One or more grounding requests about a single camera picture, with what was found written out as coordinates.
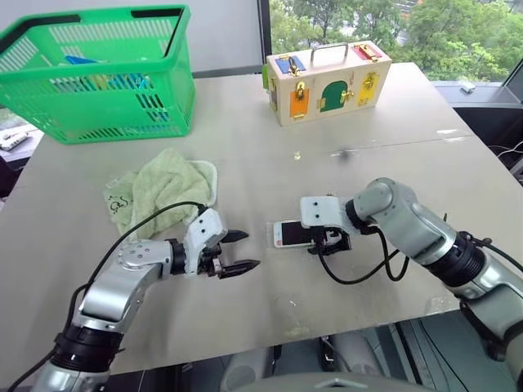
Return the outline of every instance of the basket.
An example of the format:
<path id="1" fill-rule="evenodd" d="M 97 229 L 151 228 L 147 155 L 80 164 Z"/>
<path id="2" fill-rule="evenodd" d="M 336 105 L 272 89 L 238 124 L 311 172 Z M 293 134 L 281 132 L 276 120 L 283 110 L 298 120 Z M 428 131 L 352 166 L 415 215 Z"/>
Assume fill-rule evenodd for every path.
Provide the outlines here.
<path id="1" fill-rule="evenodd" d="M 0 103 L 56 140 L 185 136 L 187 6 L 28 16 L 0 36 Z"/>

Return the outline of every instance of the green foliage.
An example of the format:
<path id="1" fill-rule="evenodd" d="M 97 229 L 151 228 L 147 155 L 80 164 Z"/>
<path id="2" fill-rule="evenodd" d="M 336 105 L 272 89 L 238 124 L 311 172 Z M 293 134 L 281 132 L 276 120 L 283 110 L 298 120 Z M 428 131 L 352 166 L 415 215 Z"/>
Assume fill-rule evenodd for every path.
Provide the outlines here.
<path id="1" fill-rule="evenodd" d="M 273 52 L 370 39 L 433 80 L 501 81 L 523 56 L 519 1 L 425 0 L 402 16 L 401 0 L 270 0 Z"/>

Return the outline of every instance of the orange panel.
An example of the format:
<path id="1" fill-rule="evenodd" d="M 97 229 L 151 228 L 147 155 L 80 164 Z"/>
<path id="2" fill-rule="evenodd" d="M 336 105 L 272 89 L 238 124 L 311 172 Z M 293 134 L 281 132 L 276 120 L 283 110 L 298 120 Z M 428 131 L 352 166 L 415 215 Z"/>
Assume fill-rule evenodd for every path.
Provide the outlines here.
<path id="1" fill-rule="evenodd" d="M 303 97 L 298 99 L 297 93 L 291 91 L 291 113 L 292 118 L 302 118 L 307 114 L 307 107 L 309 106 L 309 89 L 303 90 Z"/>

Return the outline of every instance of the wooden box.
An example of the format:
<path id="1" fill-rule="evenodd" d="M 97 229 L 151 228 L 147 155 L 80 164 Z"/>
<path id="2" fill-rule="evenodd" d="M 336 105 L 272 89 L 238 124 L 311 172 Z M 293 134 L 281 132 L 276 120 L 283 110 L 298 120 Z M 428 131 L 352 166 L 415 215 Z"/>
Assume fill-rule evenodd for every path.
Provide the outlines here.
<path id="1" fill-rule="evenodd" d="M 391 62 L 370 41 L 267 56 L 270 104 L 281 125 L 370 108 Z"/>

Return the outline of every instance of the towel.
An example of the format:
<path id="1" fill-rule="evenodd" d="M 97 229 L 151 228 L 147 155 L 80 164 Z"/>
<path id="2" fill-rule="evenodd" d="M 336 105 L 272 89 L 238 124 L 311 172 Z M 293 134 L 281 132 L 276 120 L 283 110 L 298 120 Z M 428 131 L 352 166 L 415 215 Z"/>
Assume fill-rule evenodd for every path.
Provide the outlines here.
<path id="1" fill-rule="evenodd" d="M 131 171 L 107 184 L 104 199 L 111 220 L 123 234 L 169 204 L 193 201 L 210 206 L 216 202 L 216 190 L 214 165 L 188 162 L 174 149 L 165 149 L 140 171 Z M 173 208 L 140 227 L 131 239 L 151 238 L 180 221 L 189 224 L 196 215 L 196 207 Z"/>

